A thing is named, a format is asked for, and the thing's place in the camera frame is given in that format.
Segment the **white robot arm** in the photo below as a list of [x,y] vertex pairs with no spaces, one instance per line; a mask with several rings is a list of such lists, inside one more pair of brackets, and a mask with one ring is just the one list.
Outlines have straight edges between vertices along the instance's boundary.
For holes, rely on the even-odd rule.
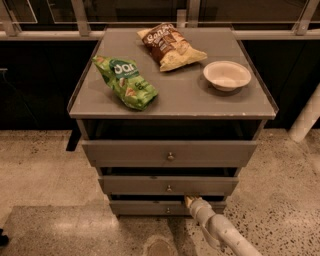
[[186,195],[185,204],[212,248],[223,251],[229,247],[236,256],[262,256],[229,219],[216,213],[206,200]]

